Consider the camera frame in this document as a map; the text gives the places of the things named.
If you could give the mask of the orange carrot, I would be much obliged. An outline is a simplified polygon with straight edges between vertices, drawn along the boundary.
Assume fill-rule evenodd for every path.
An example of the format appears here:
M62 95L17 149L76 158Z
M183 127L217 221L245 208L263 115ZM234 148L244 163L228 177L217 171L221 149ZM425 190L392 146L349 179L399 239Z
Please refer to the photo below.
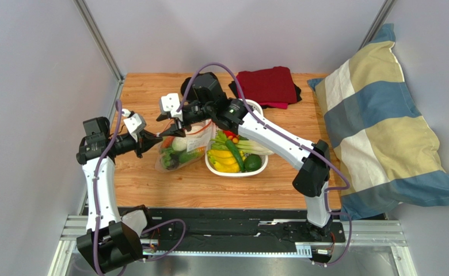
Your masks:
M164 139L163 139L163 141L161 143L160 149L166 149L166 148L171 147L174 138L175 138L174 136L164 137Z

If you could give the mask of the white radish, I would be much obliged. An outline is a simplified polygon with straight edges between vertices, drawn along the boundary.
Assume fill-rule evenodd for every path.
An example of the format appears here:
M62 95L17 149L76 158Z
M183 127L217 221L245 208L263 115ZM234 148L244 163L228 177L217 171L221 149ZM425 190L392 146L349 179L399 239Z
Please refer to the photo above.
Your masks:
M200 125L185 131L186 137L176 137L172 142L172 149L177 152L189 152L205 147L210 140L210 128Z

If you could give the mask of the clear orange-zip plastic bag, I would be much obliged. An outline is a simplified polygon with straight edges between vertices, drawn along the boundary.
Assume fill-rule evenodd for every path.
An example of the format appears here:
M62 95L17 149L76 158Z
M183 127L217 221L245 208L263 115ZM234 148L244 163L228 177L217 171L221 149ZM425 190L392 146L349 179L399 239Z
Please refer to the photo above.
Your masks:
M158 146L155 169L166 173L194 163L204 156L212 136L212 121L192 125L185 137L167 136Z

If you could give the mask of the green apple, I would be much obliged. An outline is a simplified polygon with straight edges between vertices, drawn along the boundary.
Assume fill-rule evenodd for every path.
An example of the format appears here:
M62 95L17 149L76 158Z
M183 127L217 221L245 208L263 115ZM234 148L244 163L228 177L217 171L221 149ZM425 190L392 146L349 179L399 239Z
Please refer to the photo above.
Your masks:
M178 161L180 164L187 164L200 159L203 155L204 151L202 149L194 149L193 151L181 153L178 157Z

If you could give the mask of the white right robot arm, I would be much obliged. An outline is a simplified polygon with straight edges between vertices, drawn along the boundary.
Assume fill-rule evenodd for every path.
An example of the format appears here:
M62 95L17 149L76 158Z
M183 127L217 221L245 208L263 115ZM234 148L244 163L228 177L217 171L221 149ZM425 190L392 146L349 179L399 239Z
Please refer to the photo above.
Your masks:
M162 135L184 137L184 131L193 124L211 120L221 130L255 141L279 155L298 172L292 185L305 197L307 221L317 232L327 235L332 223L325 199L330 174L327 143L297 137L252 110L244 100L229 98L213 73L199 74L188 84L194 100L181 99L177 93L160 98L157 120L174 121Z

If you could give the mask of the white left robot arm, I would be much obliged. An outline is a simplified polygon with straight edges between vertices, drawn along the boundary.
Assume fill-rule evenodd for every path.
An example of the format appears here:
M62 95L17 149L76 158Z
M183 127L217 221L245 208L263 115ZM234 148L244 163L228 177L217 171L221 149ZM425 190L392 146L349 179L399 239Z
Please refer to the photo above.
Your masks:
M133 151L137 157L162 138L145 130L139 114L124 120L127 133L110 136L109 120L97 117L83 122L86 136L76 154L86 177L88 220L86 233L77 238L77 249L95 271L103 274L140 260L143 249L140 235L148 225L145 206L120 214L115 196L115 158Z

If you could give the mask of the red tomato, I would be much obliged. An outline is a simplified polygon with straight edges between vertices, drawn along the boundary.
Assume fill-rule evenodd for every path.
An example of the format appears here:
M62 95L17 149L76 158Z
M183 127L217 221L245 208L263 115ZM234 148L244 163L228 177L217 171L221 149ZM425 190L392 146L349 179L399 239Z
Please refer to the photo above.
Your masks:
M228 139L233 139L237 137L237 135L235 133L232 133L231 131L222 131L222 132L226 135Z

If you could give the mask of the white green bok choy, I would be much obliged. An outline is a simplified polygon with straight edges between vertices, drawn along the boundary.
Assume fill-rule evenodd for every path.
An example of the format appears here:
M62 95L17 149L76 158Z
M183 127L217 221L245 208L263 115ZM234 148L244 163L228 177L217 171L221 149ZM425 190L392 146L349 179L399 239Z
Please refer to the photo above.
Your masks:
M227 150L227 147L225 146L226 140L232 140L238 150L245 154L273 155L271 150L255 141L239 138L238 136L233 139L228 139L222 131L217 131L216 136L211 140L211 149Z

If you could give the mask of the green cucumber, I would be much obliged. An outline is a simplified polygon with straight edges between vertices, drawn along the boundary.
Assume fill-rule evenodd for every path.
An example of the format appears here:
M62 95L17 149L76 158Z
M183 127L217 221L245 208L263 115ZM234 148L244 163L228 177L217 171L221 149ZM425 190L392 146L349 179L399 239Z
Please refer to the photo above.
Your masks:
M233 143L232 140L226 140L225 146L232 153L233 157L237 161L240 171L242 173L244 173L245 172L245 166L244 166L243 159L242 159L241 154L239 153L238 148L235 146L235 144Z

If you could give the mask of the yellow bananas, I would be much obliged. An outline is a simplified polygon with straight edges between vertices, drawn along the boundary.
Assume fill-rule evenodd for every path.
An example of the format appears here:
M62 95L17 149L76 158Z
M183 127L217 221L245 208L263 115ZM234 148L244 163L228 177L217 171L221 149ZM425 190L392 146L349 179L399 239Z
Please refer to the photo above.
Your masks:
M220 173L241 173L237 161L228 150L208 150L207 158L213 168Z

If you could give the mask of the white plastic basket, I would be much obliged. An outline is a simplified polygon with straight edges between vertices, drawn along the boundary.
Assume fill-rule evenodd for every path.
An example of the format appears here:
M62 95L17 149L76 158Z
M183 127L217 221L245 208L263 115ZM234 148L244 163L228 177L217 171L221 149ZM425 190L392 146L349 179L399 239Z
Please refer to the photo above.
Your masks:
M269 152L264 147L243 136L223 131L215 124L212 125L212 130L205 157L206 166L212 173L221 177L240 178L251 177L265 170ZM235 151L241 156L241 163L228 148L228 140L234 144Z

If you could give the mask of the green avocado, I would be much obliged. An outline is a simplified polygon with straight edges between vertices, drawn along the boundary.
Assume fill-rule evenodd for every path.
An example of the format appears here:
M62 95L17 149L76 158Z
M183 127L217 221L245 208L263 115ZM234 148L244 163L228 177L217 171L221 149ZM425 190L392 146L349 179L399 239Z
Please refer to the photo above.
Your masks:
M254 172L262 167L262 158L256 154L248 155L243 161L246 172Z

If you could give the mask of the dark red folded cloth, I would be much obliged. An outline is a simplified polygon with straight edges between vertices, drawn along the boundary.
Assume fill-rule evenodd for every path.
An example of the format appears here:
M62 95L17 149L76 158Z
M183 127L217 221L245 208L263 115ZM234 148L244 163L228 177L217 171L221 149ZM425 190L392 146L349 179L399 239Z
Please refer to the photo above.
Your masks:
M298 103L291 71L287 67L241 71L236 78L247 100L279 109Z

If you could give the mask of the striped blue yellow pillow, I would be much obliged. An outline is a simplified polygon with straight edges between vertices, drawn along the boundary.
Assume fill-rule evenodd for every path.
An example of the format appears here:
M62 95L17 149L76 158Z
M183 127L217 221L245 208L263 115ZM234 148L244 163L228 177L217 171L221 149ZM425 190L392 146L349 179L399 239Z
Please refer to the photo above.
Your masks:
M393 52L393 24L325 78L309 80L340 171L341 209L354 220L399 204L449 206L440 141L416 107Z

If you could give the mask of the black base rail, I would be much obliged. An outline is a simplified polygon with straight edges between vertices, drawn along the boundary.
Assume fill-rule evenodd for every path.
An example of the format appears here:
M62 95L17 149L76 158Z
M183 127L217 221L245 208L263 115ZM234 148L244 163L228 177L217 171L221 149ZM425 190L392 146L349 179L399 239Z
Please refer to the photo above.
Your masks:
M342 223L319 230L306 220L306 210L147 208L145 214L149 227L159 227L141 238L159 250L293 253L299 243L330 249L347 240Z

